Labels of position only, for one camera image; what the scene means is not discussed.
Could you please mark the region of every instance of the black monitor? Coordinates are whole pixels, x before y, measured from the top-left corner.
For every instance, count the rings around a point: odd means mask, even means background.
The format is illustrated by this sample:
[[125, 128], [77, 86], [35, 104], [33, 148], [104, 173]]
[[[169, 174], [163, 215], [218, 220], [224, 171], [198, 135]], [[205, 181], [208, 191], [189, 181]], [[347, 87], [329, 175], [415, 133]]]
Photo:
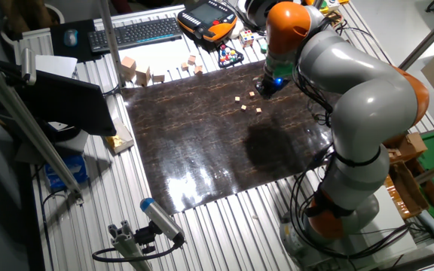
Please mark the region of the black monitor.
[[[19, 65], [0, 61], [0, 67], [21, 75]], [[37, 71], [35, 85], [16, 85], [15, 89], [37, 120], [64, 123], [96, 136], [116, 134], [105, 98], [95, 84]]]

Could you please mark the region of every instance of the blue container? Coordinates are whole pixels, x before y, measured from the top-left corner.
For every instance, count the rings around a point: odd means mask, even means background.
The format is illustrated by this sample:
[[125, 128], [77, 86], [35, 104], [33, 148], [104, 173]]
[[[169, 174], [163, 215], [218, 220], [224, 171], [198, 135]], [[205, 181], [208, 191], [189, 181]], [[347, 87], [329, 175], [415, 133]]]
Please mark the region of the blue container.
[[[79, 184], [88, 179], [87, 164], [84, 162], [81, 155], [63, 158], [63, 162], [68, 166], [69, 171], [73, 173], [73, 176]], [[50, 182], [51, 188], [65, 187], [63, 181], [61, 181], [60, 177], [48, 163], [44, 165], [44, 174], [46, 175], [46, 179]]]

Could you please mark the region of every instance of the aluminum profile table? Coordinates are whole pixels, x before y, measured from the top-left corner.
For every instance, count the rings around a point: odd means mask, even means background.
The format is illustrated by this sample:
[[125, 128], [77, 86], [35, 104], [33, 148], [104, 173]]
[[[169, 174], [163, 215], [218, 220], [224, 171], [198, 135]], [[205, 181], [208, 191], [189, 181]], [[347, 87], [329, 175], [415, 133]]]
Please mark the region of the aluminum profile table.
[[[112, 22], [119, 27], [175, 17], [182, 9], [183, 6], [175, 6], [126, 14], [112, 17]], [[371, 32], [352, 4], [341, 6], [340, 11], [350, 26]], [[101, 20], [94, 20], [94, 24], [97, 30], [103, 29]], [[384, 53], [370, 37], [348, 31], [343, 36], [358, 49], [386, 62]], [[242, 48], [237, 40], [233, 40], [228, 45], [244, 53], [244, 62], [237, 65], [245, 65], [265, 59], [260, 51], [263, 43], [265, 39], [260, 39], [252, 47]], [[218, 53], [207, 53], [186, 36], [172, 41], [172, 45], [176, 45], [183, 56], [198, 52], [204, 73], [219, 69]], [[37, 54], [53, 55], [50, 30], [23, 33], [23, 39], [14, 43], [18, 64], [20, 51], [25, 47]], [[192, 71], [183, 72], [177, 65], [165, 67], [165, 70], [166, 81], [194, 76]], [[77, 64], [77, 72], [78, 80], [100, 85], [103, 92], [117, 85], [109, 54], [96, 61]], [[121, 96], [108, 97], [108, 106], [112, 117], [122, 119], [131, 131]], [[434, 120], [426, 113], [410, 132], [431, 129], [434, 129]], [[138, 146], [112, 156], [101, 137], [90, 136], [84, 156], [93, 158], [87, 159], [90, 181], [81, 185], [84, 204], [76, 205], [62, 196], [49, 199], [43, 209], [41, 204], [36, 204], [46, 270], [131, 270], [128, 263], [95, 262], [91, 254], [111, 247], [109, 224], [128, 220], [134, 229], [148, 225], [148, 218], [139, 209], [140, 200], [151, 194]], [[307, 173], [307, 193], [317, 187], [320, 170]], [[50, 193], [43, 174], [40, 173], [32, 183], [35, 201], [41, 202]], [[175, 214], [173, 218], [185, 231], [187, 244], [166, 257], [150, 260], [153, 270], [297, 270], [279, 238], [279, 220], [288, 211], [293, 184], [293, 178], [285, 178]], [[171, 246], [164, 236], [157, 236], [154, 245], [158, 252]], [[108, 256], [118, 257], [114, 252]]]

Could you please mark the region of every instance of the black keyboard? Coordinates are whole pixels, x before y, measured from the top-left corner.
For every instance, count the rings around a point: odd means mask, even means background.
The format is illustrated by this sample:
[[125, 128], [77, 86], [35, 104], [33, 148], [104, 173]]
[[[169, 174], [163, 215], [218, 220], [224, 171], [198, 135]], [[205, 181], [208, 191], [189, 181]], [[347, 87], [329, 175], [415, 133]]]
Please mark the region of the black keyboard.
[[[131, 26], [115, 28], [114, 31], [117, 37], [118, 49], [182, 38], [182, 30], [180, 30], [176, 18], [135, 23]], [[93, 53], [110, 51], [105, 30], [89, 32], [88, 38]]]

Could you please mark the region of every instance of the dark wooden board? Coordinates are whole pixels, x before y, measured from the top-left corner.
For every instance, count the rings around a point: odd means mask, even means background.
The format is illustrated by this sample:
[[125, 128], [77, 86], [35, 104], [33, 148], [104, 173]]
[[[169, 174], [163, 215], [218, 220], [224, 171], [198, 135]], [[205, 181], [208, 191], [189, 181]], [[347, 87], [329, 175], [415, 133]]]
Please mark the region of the dark wooden board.
[[294, 85], [269, 100], [259, 96], [252, 79], [262, 66], [123, 91], [151, 195], [169, 213], [302, 172], [332, 141]]

